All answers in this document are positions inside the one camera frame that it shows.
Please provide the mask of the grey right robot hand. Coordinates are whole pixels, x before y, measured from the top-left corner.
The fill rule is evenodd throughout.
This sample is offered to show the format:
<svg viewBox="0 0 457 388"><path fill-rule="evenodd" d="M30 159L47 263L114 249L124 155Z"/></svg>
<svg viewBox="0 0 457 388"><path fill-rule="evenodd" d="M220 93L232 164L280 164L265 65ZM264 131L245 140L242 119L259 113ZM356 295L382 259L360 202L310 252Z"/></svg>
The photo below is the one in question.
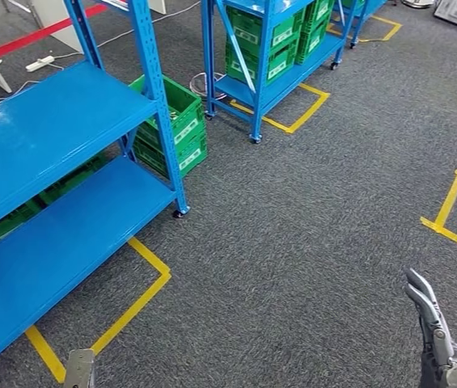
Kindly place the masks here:
<svg viewBox="0 0 457 388"><path fill-rule="evenodd" d="M457 343L433 288L413 268L406 268L405 275L403 290L415 305L423 338L419 386L457 388Z"/></svg>

